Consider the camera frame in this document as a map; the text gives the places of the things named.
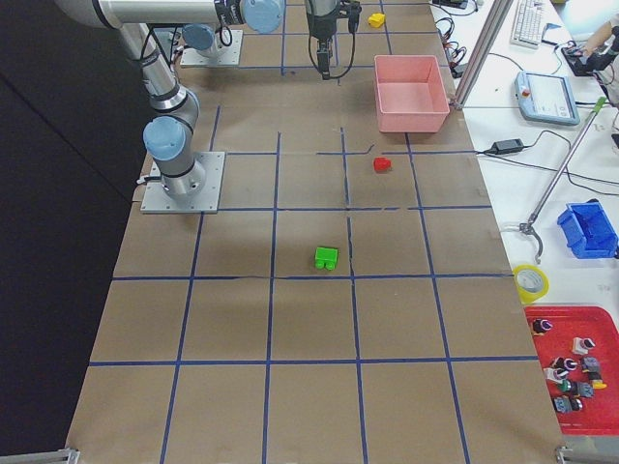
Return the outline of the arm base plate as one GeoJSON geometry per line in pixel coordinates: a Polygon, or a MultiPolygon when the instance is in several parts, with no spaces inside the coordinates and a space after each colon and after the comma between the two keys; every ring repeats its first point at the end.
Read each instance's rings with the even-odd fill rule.
{"type": "Polygon", "coordinates": [[[165,177],[153,163],[146,176],[140,211],[144,214],[216,214],[226,152],[194,152],[192,170],[165,177]]]}
{"type": "Polygon", "coordinates": [[[232,68],[238,67],[241,60],[243,32],[241,30],[224,31],[226,43],[221,43],[219,35],[209,48],[196,49],[188,45],[183,50],[180,66],[182,68],[232,68]]]}

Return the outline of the person hand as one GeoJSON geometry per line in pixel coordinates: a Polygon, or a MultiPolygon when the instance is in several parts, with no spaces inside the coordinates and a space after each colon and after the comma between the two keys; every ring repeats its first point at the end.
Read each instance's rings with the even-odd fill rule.
{"type": "Polygon", "coordinates": [[[613,28],[618,25],[618,16],[612,17],[610,20],[600,26],[586,41],[582,47],[582,52],[585,56],[593,54],[600,46],[605,44],[613,36],[613,28]]]}

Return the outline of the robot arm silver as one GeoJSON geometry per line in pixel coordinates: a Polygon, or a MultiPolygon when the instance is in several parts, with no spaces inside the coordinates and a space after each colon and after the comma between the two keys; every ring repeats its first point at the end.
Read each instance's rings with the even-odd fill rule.
{"type": "MultiPolygon", "coordinates": [[[[331,80],[332,43],[337,22],[349,17],[347,1],[307,1],[306,19],[309,41],[316,50],[309,51],[312,66],[324,80],[331,80]]],[[[274,32],[280,26],[285,10],[283,1],[217,1],[213,24],[190,23],[183,26],[186,45],[203,56],[215,56],[233,45],[231,25],[246,24],[260,34],[274,32]]]]}
{"type": "Polygon", "coordinates": [[[206,170],[191,150],[199,99],[180,84],[149,28],[166,24],[246,24],[258,33],[275,31],[284,12],[282,1],[58,1],[74,21],[115,30],[131,60],[141,68],[156,118],[143,141],[161,173],[162,190],[171,198],[196,195],[206,170]]]}

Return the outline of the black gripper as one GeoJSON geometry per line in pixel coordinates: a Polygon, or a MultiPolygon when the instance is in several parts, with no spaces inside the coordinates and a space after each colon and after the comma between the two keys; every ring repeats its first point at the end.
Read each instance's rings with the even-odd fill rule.
{"type": "Polygon", "coordinates": [[[308,0],[305,2],[309,34],[317,40],[317,68],[323,79],[331,78],[332,48],[337,32],[339,2],[337,0],[308,0]]]}

